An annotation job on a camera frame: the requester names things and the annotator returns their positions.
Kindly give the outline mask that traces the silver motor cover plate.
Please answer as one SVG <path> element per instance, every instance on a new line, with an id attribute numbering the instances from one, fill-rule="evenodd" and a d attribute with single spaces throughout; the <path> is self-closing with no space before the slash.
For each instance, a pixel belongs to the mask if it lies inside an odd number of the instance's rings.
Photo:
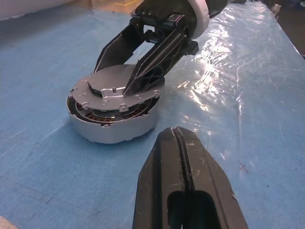
<path id="1" fill-rule="evenodd" d="M 74 85 L 71 95 L 77 103 L 88 109 L 123 112 L 132 106 L 159 97 L 164 79 L 141 94 L 123 95 L 134 68 L 134 64 L 115 65 L 87 75 Z"/>

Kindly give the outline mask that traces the clear plastic film sheet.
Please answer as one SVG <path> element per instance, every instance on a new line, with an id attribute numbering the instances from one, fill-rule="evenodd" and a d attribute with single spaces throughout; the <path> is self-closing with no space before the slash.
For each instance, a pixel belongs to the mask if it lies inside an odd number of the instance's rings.
<path id="1" fill-rule="evenodd" d="M 177 124 L 225 171 L 305 170 L 305 60 L 259 1 L 230 4 L 167 76 Z"/>

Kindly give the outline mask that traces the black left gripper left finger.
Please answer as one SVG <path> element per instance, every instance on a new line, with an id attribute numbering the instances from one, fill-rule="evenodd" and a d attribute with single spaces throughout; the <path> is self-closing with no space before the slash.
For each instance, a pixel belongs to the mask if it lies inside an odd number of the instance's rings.
<path id="1" fill-rule="evenodd" d="M 132 229 L 188 229 L 183 154 L 188 130 L 160 132 L 139 173 Z"/>

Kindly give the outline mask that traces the blue table mat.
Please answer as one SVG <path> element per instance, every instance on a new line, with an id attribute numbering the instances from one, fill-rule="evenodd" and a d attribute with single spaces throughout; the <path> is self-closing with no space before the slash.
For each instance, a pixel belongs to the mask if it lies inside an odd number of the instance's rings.
<path id="1" fill-rule="evenodd" d="M 102 145 L 75 132 L 67 96 L 130 19 L 105 5 L 79 0 L 0 21 L 0 216 L 20 229 L 130 229 L 138 174 L 157 135 L 190 129 L 177 124 L 165 84 L 148 134 Z M 305 229 L 305 170 L 225 173 L 250 229 Z"/>

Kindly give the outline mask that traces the silver motor housing copper windings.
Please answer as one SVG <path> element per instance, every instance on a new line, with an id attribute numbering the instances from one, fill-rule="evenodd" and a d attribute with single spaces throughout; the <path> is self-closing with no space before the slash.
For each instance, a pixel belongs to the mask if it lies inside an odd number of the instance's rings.
<path id="1" fill-rule="evenodd" d="M 159 99 L 155 106 L 148 111 L 148 114 L 120 121 L 113 124 L 91 123 L 80 119 L 74 109 L 76 102 L 71 93 L 67 98 L 67 108 L 71 124 L 74 130 L 90 142 L 102 144 L 115 144 L 122 141 L 129 141 L 142 136 L 156 126 L 159 114 Z"/>

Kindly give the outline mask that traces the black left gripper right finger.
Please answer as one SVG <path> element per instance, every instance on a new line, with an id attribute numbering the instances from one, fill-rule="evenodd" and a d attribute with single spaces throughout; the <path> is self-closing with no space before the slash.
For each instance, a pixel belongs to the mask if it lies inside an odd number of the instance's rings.
<path id="1" fill-rule="evenodd" d="M 184 178 L 183 229 L 248 229 L 226 173 L 190 130 L 177 128 Z"/>

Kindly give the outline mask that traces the silver spoked motor rotor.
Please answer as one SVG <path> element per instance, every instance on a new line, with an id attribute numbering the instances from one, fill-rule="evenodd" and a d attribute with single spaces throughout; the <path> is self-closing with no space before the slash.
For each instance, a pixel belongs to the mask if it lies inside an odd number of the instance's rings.
<path id="1" fill-rule="evenodd" d="M 102 125 L 105 124 L 113 124 L 120 121 L 125 121 L 131 118 L 135 118 L 141 115 L 147 115 L 148 111 L 150 111 L 159 99 L 150 99 L 145 101 L 142 104 L 137 104 L 129 108 L 128 111 L 120 112 L 119 110 L 113 111 L 99 111 L 99 110 L 85 110 L 79 103 L 74 103 L 74 109 L 77 116 L 84 120 L 89 121 L 91 123 L 99 123 Z"/>

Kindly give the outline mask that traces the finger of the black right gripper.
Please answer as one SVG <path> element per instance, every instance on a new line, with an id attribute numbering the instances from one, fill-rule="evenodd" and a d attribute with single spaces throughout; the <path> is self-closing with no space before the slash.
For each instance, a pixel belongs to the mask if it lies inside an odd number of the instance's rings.
<path id="1" fill-rule="evenodd" d="M 133 52 L 144 42 L 143 27 L 142 22 L 129 23 L 102 49 L 93 72 L 121 65 L 129 60 Z"/>
<path id="2" fill-rule="evenodd" d="M 164 82 L 164 76 L 186 53 L 190 39 L 177 30 L 157 42 L 136 64 L 123 91 L 124 96 L 141 94 Z"/>

